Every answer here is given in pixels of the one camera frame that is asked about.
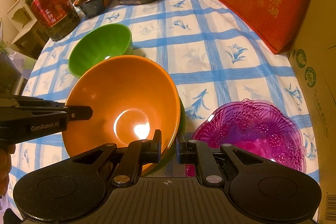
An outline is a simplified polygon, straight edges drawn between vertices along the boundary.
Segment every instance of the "orange bowl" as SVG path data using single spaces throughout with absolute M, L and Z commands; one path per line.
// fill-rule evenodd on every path
M 75 84 L 66 105 L 87 105 L 93 116 L 73 121 L 62 132 L 70 157 L 105 143 L 128 146 L 162 132 L 161 158 L 174 142 L 180 122 L 180 100 L 169 74 L 140 56 L 118 56 L 88 70 Z M 143 174 L 152 165 L 144 165 Z

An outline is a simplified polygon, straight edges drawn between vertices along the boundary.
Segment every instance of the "purple bowl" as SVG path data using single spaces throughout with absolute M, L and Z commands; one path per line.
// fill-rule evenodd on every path
M 215 110 L 195 131 L 192 139 L 219 148 L 230 143 L 261 157 L 305 172 L 306 148 L 295 122 L 273 104 L 244 99 Z M 187 165 L 186 176 L 195 176 L 193 165 Z

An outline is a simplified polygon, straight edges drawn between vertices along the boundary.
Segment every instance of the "human hand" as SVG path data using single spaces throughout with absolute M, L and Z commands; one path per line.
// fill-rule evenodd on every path
M 7 193 L 9 172 L 12 169 L 11 154 L 15 153 L 15 144 L 9 145 L 6 150 L 0 148 L 0 195 Z

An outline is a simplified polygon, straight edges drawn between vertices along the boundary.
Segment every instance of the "blue and white checkered tablecloth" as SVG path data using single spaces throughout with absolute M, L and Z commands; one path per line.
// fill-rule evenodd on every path
M 258 35 L 218 0 L 159 0 L 139 6 L 116 6 L 84 19 L 66 38 L 48 41 L 23 95 L 65 102 L 78 81 L 68 70 L 76 43 L 93 29 L 122 23 L 132 31 L 134 53 L 154 60 L 174 80 L 186 111 L 186 133 L 221 105 L 245 98 L 266 100 L 291 117 L 307 148 L 306 173 L 317 181 L 314 133 L 298 81 L 285 55 L 273 55 Z M 12 157 L 8 196 L 26 173 L 68 157 L 62 135 L 17 145 Z M 168 164 L 158 176 L 182 176 L 184 167 Z

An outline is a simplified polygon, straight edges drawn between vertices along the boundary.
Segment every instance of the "red label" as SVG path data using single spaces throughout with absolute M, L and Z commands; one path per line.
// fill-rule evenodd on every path
M 72 9 L 70 0 L 34 0 L 30 6 L 36 19 L 46 28 L 60 22 Z

